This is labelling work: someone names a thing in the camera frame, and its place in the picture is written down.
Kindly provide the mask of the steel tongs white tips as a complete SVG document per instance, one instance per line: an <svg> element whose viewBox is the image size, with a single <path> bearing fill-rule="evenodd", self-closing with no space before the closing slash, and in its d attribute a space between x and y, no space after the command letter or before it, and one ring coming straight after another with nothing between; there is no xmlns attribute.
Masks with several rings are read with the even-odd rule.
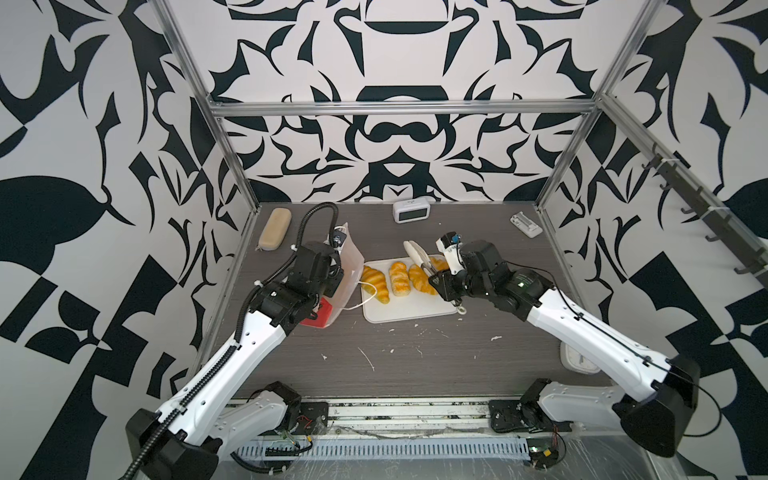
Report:
<svg viewBox="0 0 768 480"><path fill-rule="evenodd" d="M410 257L410 259L414 262L414 264L418 265L422 270L427 274L429 279L432 279L433 277L437 278L437 280L440 280L437 267L435 264L431 261L429 255L424 251L424 249L418 245L416 242L412 240L406 240L403 242L403 247ZM460 315L466 315L467 310L462 305L461 300L445 300L446 302L451 303L455 308L458 314Z"/></svg>

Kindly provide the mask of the fake ring bread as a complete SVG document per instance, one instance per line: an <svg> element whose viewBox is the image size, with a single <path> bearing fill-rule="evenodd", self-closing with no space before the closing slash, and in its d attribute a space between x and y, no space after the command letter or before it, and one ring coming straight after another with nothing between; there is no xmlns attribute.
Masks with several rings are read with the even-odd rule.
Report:
<svg viewBox="0 0 768 480"><path fill-rule="evenodd" d="M445 257L442 255L432 255L430 259L438 271L446 270L449 268ZM417 265L411 265L408 269L408 276L417 291L432 296L438 295L438 292L435 290L435 288L429 284L428 275L421 267Z"/></svg>

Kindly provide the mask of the red white paper bag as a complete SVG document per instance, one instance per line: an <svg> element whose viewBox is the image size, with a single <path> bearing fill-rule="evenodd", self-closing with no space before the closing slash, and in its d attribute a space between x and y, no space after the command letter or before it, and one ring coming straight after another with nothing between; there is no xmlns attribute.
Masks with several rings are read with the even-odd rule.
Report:
<svg viewBox="0 0 768 480"><path fill-rule="evenodd" d="M355 245L347 222L335 228L334 239L337 238L342 240L340 263L343 270L343 278L333 294L326 292L321 297L315 311L315 318L304 319L301 322L304 326L318 329L330 327L341 312L348 309L347 304L361 281L364 256Z"/></svg>

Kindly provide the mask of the fake twisted bread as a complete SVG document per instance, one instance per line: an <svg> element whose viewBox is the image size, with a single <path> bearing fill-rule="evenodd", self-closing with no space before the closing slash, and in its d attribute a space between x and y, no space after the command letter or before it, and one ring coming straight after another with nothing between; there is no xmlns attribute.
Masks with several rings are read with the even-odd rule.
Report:
<svg viewBox="0 0 768 480"><path fill-rule="evenodd" d="M401 261L394 262L389 268L389 278L392 293L396 297L408 296L411 293L410 278L405 263Z"/></svg>

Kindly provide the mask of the fake croissant bread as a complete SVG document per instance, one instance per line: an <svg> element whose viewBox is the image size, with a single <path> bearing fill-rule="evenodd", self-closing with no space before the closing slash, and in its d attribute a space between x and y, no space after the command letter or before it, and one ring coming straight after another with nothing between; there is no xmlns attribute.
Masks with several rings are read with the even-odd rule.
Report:
<svg viewBox="0 0 768 480"><path fill-rule="evenodd" d="M382 304L390 302L390 294L385 274L368 265L363 267L360 281L362 288Z"/></svg>

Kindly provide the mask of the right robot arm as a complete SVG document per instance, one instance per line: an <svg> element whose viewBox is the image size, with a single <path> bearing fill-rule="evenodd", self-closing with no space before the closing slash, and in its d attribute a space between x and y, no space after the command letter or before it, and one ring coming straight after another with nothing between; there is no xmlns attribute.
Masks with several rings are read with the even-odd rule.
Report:
<svg viewBox="0 0 768 480"><path fill-rule="evenodd" d="M464 243L449 232L436 246L447 268L429 257L421 265L445 301L460 307L464 298L487 300L573 348L613 382L597 388L543 381L528 391L536 411L552 422L619 427L645 450L666 458L691 437L688 427L706 391L695 361L669 358L632 340L578 306L549 271L507 261L488 241Z"/></svg>

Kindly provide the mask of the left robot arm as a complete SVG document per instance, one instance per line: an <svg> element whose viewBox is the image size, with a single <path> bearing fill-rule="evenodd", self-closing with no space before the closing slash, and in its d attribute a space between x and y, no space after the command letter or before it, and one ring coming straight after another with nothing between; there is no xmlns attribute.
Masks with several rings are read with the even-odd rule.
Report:
<svg viewBox="0 0 768 480"><path fill-rule="evenodd" d="M254 284L229 340L192 380L157 410L138 410L126 425L132 462L123 478L209 479L221 459L254 436L290 428L301 397L274 383L226 413L256 367L306 319L315 319L344 270L335 234L338 207L323 202L301 219L291 256Z"/></svg>

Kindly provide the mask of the small white device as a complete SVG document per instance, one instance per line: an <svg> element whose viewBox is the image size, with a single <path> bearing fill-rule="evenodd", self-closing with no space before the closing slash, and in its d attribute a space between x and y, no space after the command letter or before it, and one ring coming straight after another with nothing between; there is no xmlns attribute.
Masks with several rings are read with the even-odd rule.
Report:
<svg viewBox="0 0 768 480"><path fill-rule="evenodd" d="M510 217L510 223L530 239L536 238L543 233L542 227L523 212L513 214Z"/></svg>

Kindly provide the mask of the white plastic tray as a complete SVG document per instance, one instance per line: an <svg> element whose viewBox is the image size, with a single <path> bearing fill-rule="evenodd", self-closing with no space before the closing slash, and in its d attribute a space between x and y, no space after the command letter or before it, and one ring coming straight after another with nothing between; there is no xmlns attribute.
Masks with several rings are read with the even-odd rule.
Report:
<svg viewBox="0 0 768 480"><path fill-rule="evenodd" d="M379 270L385 275L390 295L390 301L383 304L377 299L372 299L367 291L361 289L361 299L365 302L362 306L362 312L367 321L381 324L457 313L457 308L453 304L445 302L439 295L429 295L416 290L414 287L411 287L411 293L408 296L395 296L394 288L390 282L389 268L397 261L403 262L407 268L413 264L407 257L365 263L365 266Z"/></svg>

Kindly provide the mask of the beige glasses case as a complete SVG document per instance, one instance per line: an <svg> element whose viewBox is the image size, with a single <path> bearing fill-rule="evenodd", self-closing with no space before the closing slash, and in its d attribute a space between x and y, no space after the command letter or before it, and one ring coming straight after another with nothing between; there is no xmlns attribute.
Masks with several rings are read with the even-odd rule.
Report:
<svg viewBox="0 0 768 480"><path fill-rule="evenodd" d="M262 251L275 251L282 244L290 223L292 213L287 208L275 208L260 234L257 249Z"/></svg>

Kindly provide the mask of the white digital clock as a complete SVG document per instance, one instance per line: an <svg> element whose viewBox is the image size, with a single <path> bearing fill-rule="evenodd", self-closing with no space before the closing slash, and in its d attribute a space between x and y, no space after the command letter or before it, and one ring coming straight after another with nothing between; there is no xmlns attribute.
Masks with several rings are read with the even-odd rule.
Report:
<svg viewBox="0 0 768 480"><path fill-rule="evenodd" d="M392 205L393 219L397 224L426 220L431 212L431 204L426 198L402 200Z"/></svg>

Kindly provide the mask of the white timer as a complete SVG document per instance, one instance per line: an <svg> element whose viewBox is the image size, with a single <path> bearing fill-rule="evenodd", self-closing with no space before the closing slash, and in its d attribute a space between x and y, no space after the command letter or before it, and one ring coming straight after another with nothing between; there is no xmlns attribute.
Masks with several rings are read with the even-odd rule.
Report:
<svg viewBox="0 0 768 480"><path fill-rule="evenodd" d="M560 361L564 368L583 375L595 375L600 368L577 350L562 342L560 344Z"/></svg>

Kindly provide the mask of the wall hook rack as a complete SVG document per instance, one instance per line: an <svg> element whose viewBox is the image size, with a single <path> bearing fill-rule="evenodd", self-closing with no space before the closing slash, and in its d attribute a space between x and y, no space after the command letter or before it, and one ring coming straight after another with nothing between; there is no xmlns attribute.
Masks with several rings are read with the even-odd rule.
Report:
<svg viewBox="0 0 768 480"><path fill-rule="evenodd" d="M767 245L753 233L737 214L709 189L686 165L677 158L665 157L657 143L641 147L647 156L645 170L661 176L663 191L674 191L684 202L684 215L702 221L710 230L705 239L722 243L741 263L734 268L737 275L754 277L767 288Z"/></svg>

